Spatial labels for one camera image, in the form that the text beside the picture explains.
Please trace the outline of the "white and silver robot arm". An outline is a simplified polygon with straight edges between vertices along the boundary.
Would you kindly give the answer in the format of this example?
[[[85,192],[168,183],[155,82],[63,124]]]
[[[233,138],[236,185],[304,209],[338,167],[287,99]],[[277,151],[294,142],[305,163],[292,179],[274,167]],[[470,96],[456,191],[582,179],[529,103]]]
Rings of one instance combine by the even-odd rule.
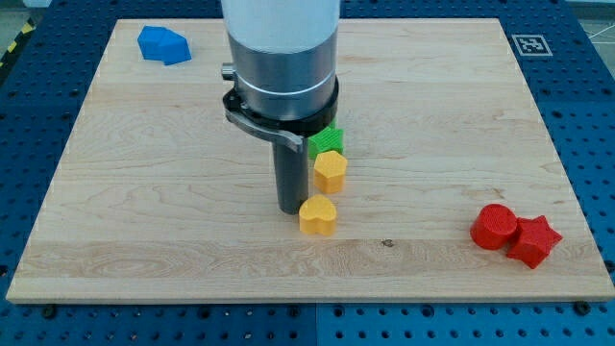
[[[308,138],[334,119],[338,0],[222,0],[227,119],[272,146],[281,211],[308,198]]]

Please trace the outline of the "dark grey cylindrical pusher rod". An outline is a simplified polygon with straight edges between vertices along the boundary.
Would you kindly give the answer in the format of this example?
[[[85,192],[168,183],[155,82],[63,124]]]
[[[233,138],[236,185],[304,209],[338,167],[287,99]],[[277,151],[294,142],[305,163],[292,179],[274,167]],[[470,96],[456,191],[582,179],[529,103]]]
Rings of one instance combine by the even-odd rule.
[[[272,145],[278,204],[288,214],[297,214],[308,198],[307,147],[305,139],[298,152],[281,144]]]

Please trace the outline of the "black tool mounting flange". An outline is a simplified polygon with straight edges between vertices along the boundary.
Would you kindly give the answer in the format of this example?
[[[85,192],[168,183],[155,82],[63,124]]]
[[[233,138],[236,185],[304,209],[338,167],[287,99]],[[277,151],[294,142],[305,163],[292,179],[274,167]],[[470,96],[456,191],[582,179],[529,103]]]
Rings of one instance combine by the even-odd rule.
[[[266,118],[249,109],[239,94],[231,89],[222,98],[228,121],[250,136],[281,145],[295,153],[304,151],[303,140],[314,136],[330,126],[336,117],[338,79],[334,80],[332,96],[318,112],[297,120]]]

